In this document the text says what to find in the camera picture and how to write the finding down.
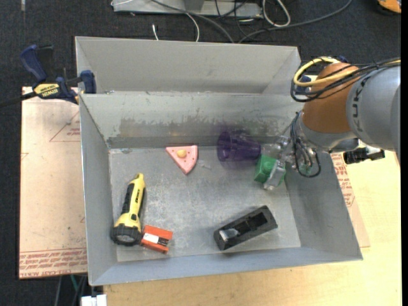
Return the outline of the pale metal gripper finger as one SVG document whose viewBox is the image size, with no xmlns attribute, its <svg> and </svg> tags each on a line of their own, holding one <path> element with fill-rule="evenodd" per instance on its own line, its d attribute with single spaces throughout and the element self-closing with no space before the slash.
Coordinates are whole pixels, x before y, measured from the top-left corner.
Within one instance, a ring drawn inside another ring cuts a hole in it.
<svg viewBox="0 0 408 306">
<path fill-rule="evenodd" d="M 262 144 L 261 153 L 268 157 L 279 157 L 280 145 L 277 143 Z"/>
<path fill-rule="evenodd" d="M 263 188 L 266 190 L 272 190 L 280 186 L 286 175 L 286 166 L 281 161 L 276 161 L 272 166 L 269 177 L 263 184 Z"/>
</svg>

